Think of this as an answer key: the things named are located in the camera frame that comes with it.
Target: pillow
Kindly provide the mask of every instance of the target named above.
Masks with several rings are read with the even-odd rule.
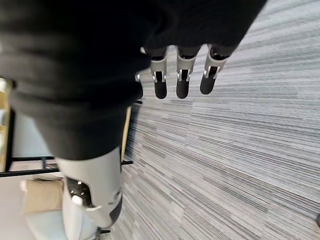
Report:
[[[62,209],[64,182],[26,180],[23,214]]]
[[[33,180],[39,181],[55,181],[55,180],[62,180],[64,176],[61,172],[50,172],[50,173],[42,173],[42,174],[35,174],[32,176]]]

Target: floor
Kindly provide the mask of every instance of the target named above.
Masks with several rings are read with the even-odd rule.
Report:
[[[319,240],[320,2],[270,0],[200,93],[198,54],[189,96],[168,96],[143,72],[123,167],[122,213],[104,240]]]

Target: black fingertip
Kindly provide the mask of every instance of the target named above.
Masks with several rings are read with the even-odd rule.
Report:
[[[167,83],[162,81],[155,82],[154,92],[158,99],[164,99],[167,96]]]
[[[176,95],[180,99],[185,99],[189,93],[189,82],[188,81],[176,81]]]
[[[205,78],[205,76],[202,77],[201,84],[200,84],[200,91],[204,95],[208,95],[212,92],[215,85],[215,79],[212,77]]]
[[[320,214],[316,217],[316,224],[320,227]]]

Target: wall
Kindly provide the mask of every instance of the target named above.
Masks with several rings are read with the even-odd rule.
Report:
[[[13,157],[51,156],[35,122],[16,113],[14,124]]]
[[[35,240],[20,214],[24,195],[20,181],[28,178],[30,176],[0,178],[0,239]]]

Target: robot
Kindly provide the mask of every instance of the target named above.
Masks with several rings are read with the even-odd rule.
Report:
[[[167,95],[167,49],[177,49],[176,95],[189,93],[208,45],[207,95],[266,0],[0,0],[0,77],[14,81],[14,110],[32,117],[64,174],[74,204],[98,227],[118,219],[126,109],[143,94]]]

